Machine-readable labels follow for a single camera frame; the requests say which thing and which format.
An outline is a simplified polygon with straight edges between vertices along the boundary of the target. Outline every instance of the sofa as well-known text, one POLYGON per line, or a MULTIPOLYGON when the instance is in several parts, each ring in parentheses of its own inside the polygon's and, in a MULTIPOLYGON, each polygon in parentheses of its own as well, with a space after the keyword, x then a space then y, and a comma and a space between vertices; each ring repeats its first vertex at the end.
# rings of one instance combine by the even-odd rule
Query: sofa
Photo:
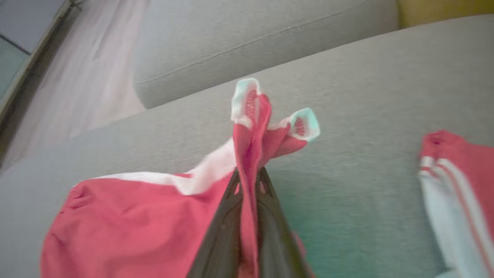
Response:
MULTIPOLYGON (((445 271, 416 177, 421 139, 446 129, 494 146, 492 49, 494 15, 482 15, 372 36, 248 73, 270 97, 273 121, 304 107, 318 117, 314 142, 266 166, 316 277, 425 278, 445 271)), ((185 172, 222 145, 232 134, 236 81, 188 93, 205 86, 192 85, 174 96, 166 86, 160 95, 140 91, 156 107, 2 173, 0 277, 39 275, 43 238, 79 181, 185 172)))

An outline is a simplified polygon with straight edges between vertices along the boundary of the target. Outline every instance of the wooden floor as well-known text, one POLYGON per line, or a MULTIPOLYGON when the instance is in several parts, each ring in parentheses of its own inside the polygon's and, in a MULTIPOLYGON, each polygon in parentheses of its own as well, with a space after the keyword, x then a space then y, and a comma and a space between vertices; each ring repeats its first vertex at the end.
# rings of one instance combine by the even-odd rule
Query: wooden floor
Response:
POLYGON ((87 0, 61 27, 63 42, 41 82, 2 163, 21 159, 89 130, 140 113, 131 58, 148 0, 87 0))

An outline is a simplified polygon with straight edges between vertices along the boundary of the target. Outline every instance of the sofa cushion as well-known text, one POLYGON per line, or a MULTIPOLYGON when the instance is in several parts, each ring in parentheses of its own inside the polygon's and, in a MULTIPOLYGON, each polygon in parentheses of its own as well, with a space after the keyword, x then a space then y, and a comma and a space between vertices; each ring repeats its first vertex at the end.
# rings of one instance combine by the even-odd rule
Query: sofa cushion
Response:
POLYGON ((394 0, 153 0, 135 51, 135 89, 156 107, 394 31, 396 10, 394 0))
MULTIPOLYGON (((418 26, 267 69, 273 121, 311 107, 321 135, 267 170, 316 277, 425 278, 444 269, 416 177, 423 135, 494 146, 494 16, 418 26)), ((77 182, 182 173, 231 135, 235 81, 94 130, 0 178, 0 277, 36 277, 77 182)))

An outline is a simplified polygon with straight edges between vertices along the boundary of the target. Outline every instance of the red garment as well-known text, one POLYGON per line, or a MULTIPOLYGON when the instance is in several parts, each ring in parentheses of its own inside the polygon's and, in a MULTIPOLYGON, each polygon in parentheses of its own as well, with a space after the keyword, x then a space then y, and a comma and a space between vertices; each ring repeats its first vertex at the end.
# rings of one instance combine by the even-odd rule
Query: red garment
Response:
POLYGON ((241 277, 258 277, 257 170, 319 134, 310 109, 268 127, 257 80, 239 81, 233 140, 185 174, 124 173, 77 184, 46 235, 41 276, 186 277, 235 167, 244 193, 241 277))
POLYGON ((451 273, 493 278, 494 148, 468 143, 447 131, 429 134, 423 140, 419 176, 451 273))

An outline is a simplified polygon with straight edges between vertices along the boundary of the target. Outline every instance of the yellow fabric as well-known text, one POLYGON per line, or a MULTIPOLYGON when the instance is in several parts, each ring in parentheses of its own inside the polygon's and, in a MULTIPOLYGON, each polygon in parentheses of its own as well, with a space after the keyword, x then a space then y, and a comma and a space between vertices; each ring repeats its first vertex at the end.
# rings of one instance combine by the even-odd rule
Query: yellow fabric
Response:
POLYGON ((402 28, 451 18, 494 13, 494 0, 398 0, 402 28))

